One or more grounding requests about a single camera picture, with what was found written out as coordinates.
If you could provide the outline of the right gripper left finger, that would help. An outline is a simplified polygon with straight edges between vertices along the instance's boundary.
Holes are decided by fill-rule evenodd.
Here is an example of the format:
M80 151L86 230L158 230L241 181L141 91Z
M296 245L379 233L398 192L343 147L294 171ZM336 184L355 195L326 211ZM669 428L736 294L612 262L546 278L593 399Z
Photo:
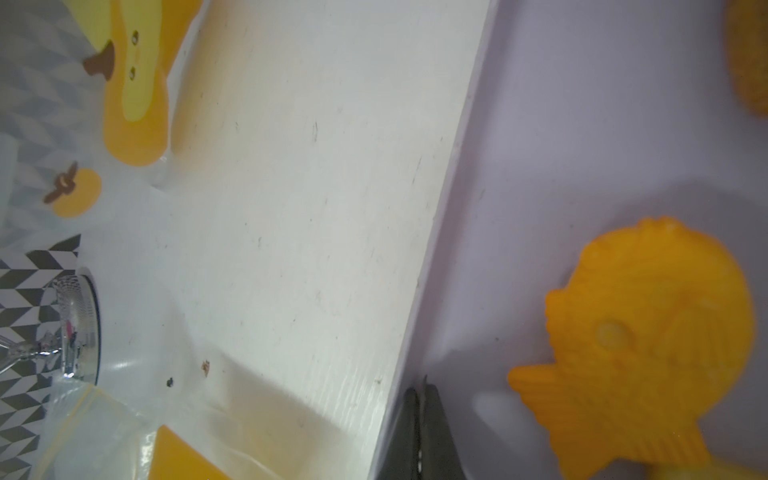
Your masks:
M405 391L390 431L377 480L420 477L420 401L414 388Z

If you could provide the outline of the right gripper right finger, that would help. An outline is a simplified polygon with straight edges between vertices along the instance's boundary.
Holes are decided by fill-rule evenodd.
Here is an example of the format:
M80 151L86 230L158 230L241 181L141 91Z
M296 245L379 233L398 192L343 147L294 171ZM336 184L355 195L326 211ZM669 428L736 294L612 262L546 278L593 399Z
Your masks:
M421 479L465 480L438 388L427 378L420 386L419 400Z

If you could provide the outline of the orange fish shaped cookie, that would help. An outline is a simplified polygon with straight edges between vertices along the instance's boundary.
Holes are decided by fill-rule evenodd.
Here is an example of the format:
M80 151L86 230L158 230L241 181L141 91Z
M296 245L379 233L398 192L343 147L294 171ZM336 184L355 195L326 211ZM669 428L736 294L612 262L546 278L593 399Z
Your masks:
M748 283L721 242L672 217L605 233L547 294L545 315L553 361L507 378L564 478L618 459L711 462L698 422L740 378L756 337Z

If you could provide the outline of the lavender plastic tray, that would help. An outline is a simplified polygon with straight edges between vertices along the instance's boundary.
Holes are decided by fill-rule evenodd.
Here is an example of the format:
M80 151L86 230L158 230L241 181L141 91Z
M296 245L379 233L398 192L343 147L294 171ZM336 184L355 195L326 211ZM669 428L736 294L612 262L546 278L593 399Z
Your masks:
M767 466L767 123L737 101L721 1L496 1L373 457L403 392L435 384L471 479L555 479L506 380L545 363L546 294L584 246L672 216L738 259L758 333L702 421L710 450Z

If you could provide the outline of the duck print resealable bag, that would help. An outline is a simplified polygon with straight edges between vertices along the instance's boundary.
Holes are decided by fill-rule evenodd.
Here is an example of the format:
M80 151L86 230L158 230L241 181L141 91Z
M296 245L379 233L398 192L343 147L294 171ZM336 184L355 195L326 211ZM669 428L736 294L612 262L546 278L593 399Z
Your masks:
M1 247L114 219L172 157L203 1L1 5Z

